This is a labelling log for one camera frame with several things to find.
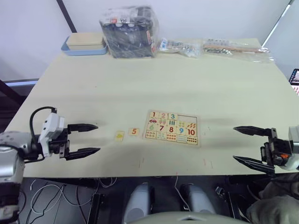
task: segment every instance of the plastic bag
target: plastic bag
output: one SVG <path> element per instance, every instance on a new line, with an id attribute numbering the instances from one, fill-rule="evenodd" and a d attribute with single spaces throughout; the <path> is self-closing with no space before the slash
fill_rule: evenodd
<path id="1" fill-rule="evenodd" d="M 197 58 L 200 55 L 200 45 L 198 43 L 169 41 L 163 38 L 160 43 L 159 51 L 165 53 L 180 53 L 187 57 Z"/>
<path id="2" fill-rule="evenodd" d="M 100 19 L 104 39 L 115 58 L 154 57 L 158 20 L 149 6 L 107 10 Z"/>
<path id="3" fill-rule="evenodd" d="M 267 48 L 252 46 L 247 43 L 236 43 L 229 40 L 207 39 L 204 41 L 203 50 L 206 53 L 229 56 L 252 62 L 268 63 L 274 61 Z"/>

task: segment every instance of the number puzzle board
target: number puzzle board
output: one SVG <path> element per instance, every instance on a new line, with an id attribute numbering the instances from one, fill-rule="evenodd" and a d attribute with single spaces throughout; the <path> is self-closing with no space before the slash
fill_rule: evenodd
<path id="1" fill-rule="evenodd" d="M 196 116 L 150 110 L 143 137 L 199 146 L 198 121 Z"/>

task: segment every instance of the robotic arm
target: robotic arm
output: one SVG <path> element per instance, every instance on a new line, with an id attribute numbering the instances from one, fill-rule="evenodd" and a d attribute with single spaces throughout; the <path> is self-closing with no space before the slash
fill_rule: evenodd
<path id="1" fill-rule="evenodd" d="M 42 161 L 53 154 L 59 154 L 59 158 L 66 160 L 89 156 L 100 148 L 82 148 L 70 152 L 68 135 L 72 131 L 88 132 L 97 128 L 90 124 L 72 124 L 64 128 L 64 118 L 57 115 L 56 109 L 53 108 L 43 123 L 40 135 L 34 135 L 32 128 L 31 133 L 15 131 L 1 133 L 0 223 L 11 223 L 18 219 L 18 198 L 25 163 Z"/>
<path id="2" fill-rule="evenodd" d="M 240 126 L 234 129 L 243 134 L 268 136 L 268 142 L 261 147 L 262 161 L 233 156 L 238 162 L 270 176 L 275 176 L 274 165 L 285 170 L 299 169 L 299 126 L 289 128 L 289 140 L 279 139 L 275 128 Z"/>

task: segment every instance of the beige tabletop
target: beige tabletop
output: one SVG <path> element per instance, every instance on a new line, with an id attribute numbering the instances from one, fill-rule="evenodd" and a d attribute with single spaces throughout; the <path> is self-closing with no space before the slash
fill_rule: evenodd
<path id="1" fill-rule="evenodd" d="M 26 164 L 27 177 L 258 174 L 232 156 L 260 160 L 260 146 L 267 138 L 240 134 L 233 127 L 275 127 L 278 137 L 287 139 L 288 127 L 299 124 L 299 98 L 274 63 L 208 55 L 192 59 L 160 53 L 157 58 L 114 59 L 109 54 L 61 53 L 7 131 L 29 132 L 31 113 L 47 105 L 56 107 L 67 124 L 99 127 L 69 135 L 71 150 L 101 150 L 79 160 L 53 155 Z M 201 147 L 129 136 L 133 127 L 143 133 L 151 109 L 199 116 Z M 36 133 L 48 114 L 36 115 Z M 125 132 L 122 142 L 115 141 L 116 131 Z"/>

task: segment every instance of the black packaged item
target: black packaged item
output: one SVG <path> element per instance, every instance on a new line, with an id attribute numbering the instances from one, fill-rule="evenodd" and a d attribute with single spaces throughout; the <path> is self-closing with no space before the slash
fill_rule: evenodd
<path id="1" fill-rule="evenodd" d="M 100 24 L 113 57 L 142 58 L 156 55 L 158 22 L 150 7 L 109 9 Z"/>

